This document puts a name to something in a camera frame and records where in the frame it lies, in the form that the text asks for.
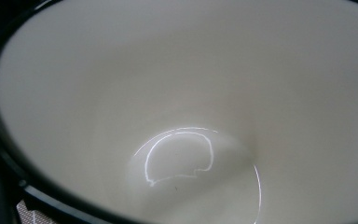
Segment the white ceramic surface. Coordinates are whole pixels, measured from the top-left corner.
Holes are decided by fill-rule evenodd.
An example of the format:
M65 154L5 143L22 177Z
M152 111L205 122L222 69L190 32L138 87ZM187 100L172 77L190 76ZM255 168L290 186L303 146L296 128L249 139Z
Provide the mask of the white ceramic surface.
M0 59L31 163L159 223L358 221L358 5L66 0Z

